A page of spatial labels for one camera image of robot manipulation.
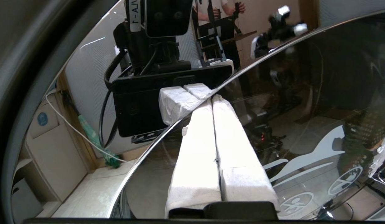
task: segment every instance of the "person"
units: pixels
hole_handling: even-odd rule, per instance
[[[209,0],[203,0],[202,4],[198,3],[198,11],[196,10],[196,2],[194,1],[194,10],[198,12],[198,21],[199,25],[202,26],[203,24],[206,24],[209,22],[209,16],[208,16],[208,5]],[[215,20],[219,18],[224,18],[231,16],[232,13],[235,11],[235,6],[229,6],[228,0],[212,0],[212,7],[213,7],[213,14],[215,16]],[[239,12],[243,14],[246,11],[245,4],[241,3],[239,4]]]
[[[202,4],[200,4],[198,0],[194,1],[193,6],[194,6],[194,11],[197,13],[199,26],[209,23],[208,5],[209,5],[209,0],[203,0]],[[229,6],[228,0],[212,0],[212,7],[213,7],[213,14],[214,14],[215,20],[229,17],[235,11],[235,5]],[[243,14],[245,13],[245,11],[246,11],[245,4],[240,3],[239,13]],[[239,59],[238,48],[236,47],[235,41],[223,45],[223,49],[224,49],[224,54],[226,58],[231,59],[232,62],[234,63],[234,70],[235,71],[238,70],[241,67],[241,63]],[[211,52],[207,52],[207,53],[208,53],[207,55],[208,57],[213,57],[213,54]]]

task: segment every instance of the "curved reflective surface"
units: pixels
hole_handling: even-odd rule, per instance
[[[385,12],[314,34],[276,49],[215,92],[231,103],[266,170],[279,219],[331,219],[328,213],[363,190],[380,201],[365,219],[385,205]],[[186,117],[154,141],[109,217],[165,217],[188,123]]]

